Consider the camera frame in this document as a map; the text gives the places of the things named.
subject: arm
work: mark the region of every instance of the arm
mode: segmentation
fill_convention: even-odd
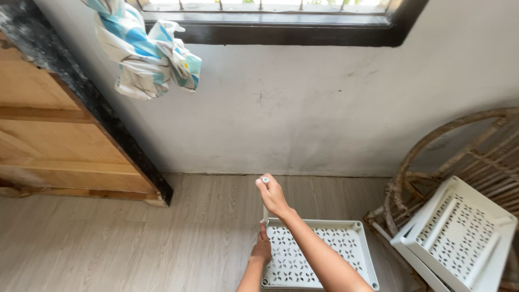
[[[272,259],[270,254],[270,241],[263,221],[259,223],[261,231],[258,233],[258,242],[254,246],[247,263],[247,269],[238,285],[236,292],[260,292],[261,275],[263,266]]]
[[[328,292],[373,291],[355,269],[320,239],[297,212],[288,206],[281,186],[275,178],[270,174],[264,176],[269,178],[268,185],[260,179],[256,180],[256,185],[265,206],[290,230],[324,289]]]

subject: rattan chair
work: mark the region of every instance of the rattan chair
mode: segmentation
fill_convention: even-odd
[[[519,217],[519,107],[470,114],[453,120],[423,137],[408,152],[397,174],[385,189],[385,202],[369,212],[364,221],[393,252],[420,285],[431,290],[417,272],[389,244],[400,228],[434,194],[439,184],[456,175],[489,199]],[[410,171],[416,157],[438,140],[462,136],[463,130],[479,127],[477,135],[454,155],[443,159],[433,171]],[[509,253],[501,289],[519,290],[519,264],[516,252]]]

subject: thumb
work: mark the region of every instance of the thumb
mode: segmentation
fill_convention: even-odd
[[[269,191],[267,189],[267,185],[265,185],[261,179],[256,179],[256,186],[259,189],[259,192],[261,193],[261,197],[265,198],[267,195],[269,195]]]

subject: black granite edge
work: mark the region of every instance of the black granite edge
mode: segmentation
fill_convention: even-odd
[[[32,0],[0,0],[0,29],[33,62],[56,72],[61,77],[159,189],[162,198],[169,205],[173,189],[139,147],[114,109],[83,72],[36,4]]]

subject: blue and white cloth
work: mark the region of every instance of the blue and white cloth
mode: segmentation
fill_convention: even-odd
[[[95,33],[110,60],[119,63],[115,89],[137,99],[164,95],[173,79],[181,89],[195,92],[202,60],[184,48],[173,21],[158,20],[146,35],[141,14],[124,0],[82,0],[96,10]]]

